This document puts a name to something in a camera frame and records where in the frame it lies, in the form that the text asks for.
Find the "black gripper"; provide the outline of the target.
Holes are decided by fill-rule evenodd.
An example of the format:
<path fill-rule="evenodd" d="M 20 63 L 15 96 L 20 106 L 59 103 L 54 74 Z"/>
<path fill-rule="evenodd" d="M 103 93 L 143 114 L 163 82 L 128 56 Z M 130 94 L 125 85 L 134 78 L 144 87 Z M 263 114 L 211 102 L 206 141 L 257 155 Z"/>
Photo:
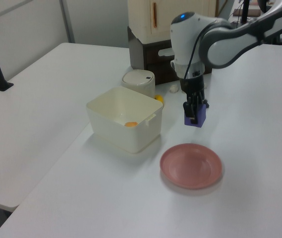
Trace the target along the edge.
<path fill-rule="evenodd" d="M 186 93 L 186 102 L 183 103 L 184 124 L 197 124 L 197 105 L 206 104 L 203 75 L 181 78 L 179 81 L 182 91 Z"/>

